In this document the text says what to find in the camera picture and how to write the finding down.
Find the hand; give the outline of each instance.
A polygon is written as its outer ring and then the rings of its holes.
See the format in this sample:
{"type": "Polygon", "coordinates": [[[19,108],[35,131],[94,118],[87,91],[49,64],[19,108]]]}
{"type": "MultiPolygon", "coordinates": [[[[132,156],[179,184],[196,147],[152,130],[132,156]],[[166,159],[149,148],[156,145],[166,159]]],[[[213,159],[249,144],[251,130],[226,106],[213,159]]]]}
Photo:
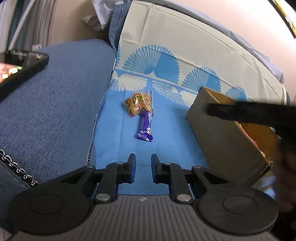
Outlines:
{"type": "Polygon", "coordinates": [[[273,171],[275,201],[281,212],[291,212],[296,205],[296,149],[294,145],[281,141],[279,155],[273,171]]]}

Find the smartphone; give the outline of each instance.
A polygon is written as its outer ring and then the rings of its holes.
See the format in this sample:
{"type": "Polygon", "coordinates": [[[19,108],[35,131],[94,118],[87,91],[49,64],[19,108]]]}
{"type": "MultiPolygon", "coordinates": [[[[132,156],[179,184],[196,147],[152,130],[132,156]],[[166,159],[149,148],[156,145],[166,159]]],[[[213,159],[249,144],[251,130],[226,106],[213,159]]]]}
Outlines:
{"type": "Polygon", "coordinates": [[[0,101],[48,64],[46,53],[9,50],[0,53],[0,101]]]}

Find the silver rivet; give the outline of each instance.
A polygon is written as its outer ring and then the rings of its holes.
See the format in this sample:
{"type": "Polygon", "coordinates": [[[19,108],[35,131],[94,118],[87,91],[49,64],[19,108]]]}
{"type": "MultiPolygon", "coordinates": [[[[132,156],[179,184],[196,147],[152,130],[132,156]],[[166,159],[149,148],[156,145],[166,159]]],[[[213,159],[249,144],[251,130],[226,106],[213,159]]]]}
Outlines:
{"type": "Polygon", "coordinates": [[[107,193],[100,193],[96,195],[96,199],[98,199],[99,201],[108,201],[110,199],[110,195],[107,193]]]}
{"type": "Polygon", "coordinates": [[[291,229],[296,230],[296,220],[291,222],[291,229]]]}
{"type": "Polygon", "coordinates": [[[191,200],[191,197],[190,197],[189,195],[187,195],[187,194],[179,194],[179,195],[177,196],[177,199],[178,199],[179,201],[181,201],[181,202],[188,202],[188,201],[191,200]]]}

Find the blue cloth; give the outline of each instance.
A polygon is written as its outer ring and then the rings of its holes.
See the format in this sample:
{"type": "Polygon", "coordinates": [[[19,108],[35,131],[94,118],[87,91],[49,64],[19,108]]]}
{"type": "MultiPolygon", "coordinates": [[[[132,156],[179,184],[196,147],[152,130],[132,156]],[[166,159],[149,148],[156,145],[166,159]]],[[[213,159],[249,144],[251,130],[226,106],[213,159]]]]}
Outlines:
{"type": "MultiPolygon", "coordinates": [[[[0,103],[0,149],[42,183],[87,165],[115,52],[98,39],[41,52],[49,53],[48,66],[0,103]]],[[[0,226],[9,232],[8,204],[28,187],[0,160],[0,226]]]]}
{"type": "Polygon", "coordinates": [[[151,173],[151,155],[157,154],[161,162],[174,162],[183,169],[194,165],[208,168],[202,150],[186,119],[188,107],[175,103],[156,93],[152,79],[148,78],[144,90],[153,93],[155,115],[151,121],[152,142],[136,137],[141,117],[129,117],[124,106],[131,91],[109,89],[106,102],[99,116],[94,145],[96,147],[96,168],[105,168],[116,161],[126,162],[130,153],[136,154],[136,177],[133,184],[119,185],[119,194],[153,195],[167,194],[168,186],[154,184],[151,173]]]}

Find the chain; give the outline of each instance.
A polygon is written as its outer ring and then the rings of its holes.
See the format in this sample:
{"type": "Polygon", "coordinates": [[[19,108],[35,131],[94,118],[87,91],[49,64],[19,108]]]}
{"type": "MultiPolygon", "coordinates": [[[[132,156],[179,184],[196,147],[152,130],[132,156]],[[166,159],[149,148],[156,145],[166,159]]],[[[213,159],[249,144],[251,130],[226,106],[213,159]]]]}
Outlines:
{"type": "Polygon", "coordinates": [[[13,162],[11,157],[9,155],[5,155],[5,152],[0,149],[0,159],[3,163],[6,163],[6,165],[13,170],[16,175],[20,176],[23,181],[26,183],[29,183],[31,187],[37,186],[39,183],[37,181],[33,180],[33,177],[30,175],[27,175],[25,170],[18,167],[18,164],[16,162],[13,162]]]}

